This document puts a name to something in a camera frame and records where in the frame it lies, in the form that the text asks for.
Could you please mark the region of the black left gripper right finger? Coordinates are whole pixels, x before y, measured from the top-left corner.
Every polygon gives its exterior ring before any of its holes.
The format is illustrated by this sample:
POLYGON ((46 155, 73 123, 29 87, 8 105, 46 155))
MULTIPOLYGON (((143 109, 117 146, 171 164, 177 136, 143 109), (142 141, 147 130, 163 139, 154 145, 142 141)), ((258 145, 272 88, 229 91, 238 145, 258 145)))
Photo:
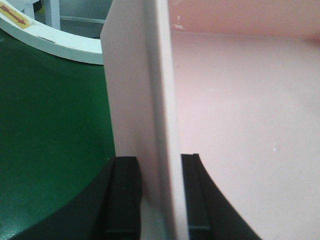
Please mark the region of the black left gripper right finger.
POLYGON ((191 240, 259 240, 225 198, 198 154, 182 154, 182 171, 191 240))

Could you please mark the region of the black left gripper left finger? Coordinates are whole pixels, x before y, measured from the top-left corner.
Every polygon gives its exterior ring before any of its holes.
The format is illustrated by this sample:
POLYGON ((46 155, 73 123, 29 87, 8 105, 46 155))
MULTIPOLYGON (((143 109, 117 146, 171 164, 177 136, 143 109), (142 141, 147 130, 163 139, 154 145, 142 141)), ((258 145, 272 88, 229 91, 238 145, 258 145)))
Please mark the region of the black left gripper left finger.
POLYGON ((142 180, 134 156, 112 157, 70 202, 15 240, 138 240, 142 180))

